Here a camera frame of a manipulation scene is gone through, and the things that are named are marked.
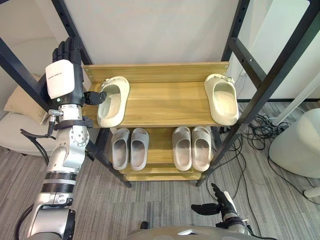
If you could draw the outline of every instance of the white cushion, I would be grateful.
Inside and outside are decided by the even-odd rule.
[[[36,146],[20,133],[24,129],[29,133],[44,135],[48,132],[48,122],[40,125],[28,116],[9,112],[0,120],[0,145],[13,151],[28,155],[41,156]],[[37,138],[47,151],[48,156],[55,148],[56,141],[51,138]]]

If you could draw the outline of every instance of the white robot hand casing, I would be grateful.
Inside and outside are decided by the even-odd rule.
[[[71,93],[75,89],[74,65],[65,59],[45,68],[46,84],[51,99]]]

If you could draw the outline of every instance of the beige pillow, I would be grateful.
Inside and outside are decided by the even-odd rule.
[[[38,75],[32,74],[33,77],[39,81],[40,77]],[[32,118],[39,124],[47,119],[48,114],[38,103],[33,100],[22,87],[17,86],[13,91],[8,101],[4,106],[4,110],[7,112],[23,114],[29,118]]]

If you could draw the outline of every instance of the robotic arm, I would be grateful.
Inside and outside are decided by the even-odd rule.
[[[57,110],[49,111],[47,135],[53,130],[58,132],[41,192],[33,206],[27,235],[30,240],[73,238],[76,212],[69,207],[89,142],[87,127],[92,127],[92,122],[82,116],[82,107],[100,104],[106,98],[105,93],[83,92],[80,49],[79,39],[69,37],[53,51],[53,63],[45,69],[48,94],[57,106]]]

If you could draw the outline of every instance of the silver metal arm segment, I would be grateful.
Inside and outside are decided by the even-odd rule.
[[[60,123],[83,119],[80,105],[61,105],[59,111],[62,113]],[[30,239],[72,239],[76,213],[69,206],[74,201],[76,178],[84,162],[88,142],[86,126],[73,125],[58,130],[45,180],[32,210],[28,232]]]

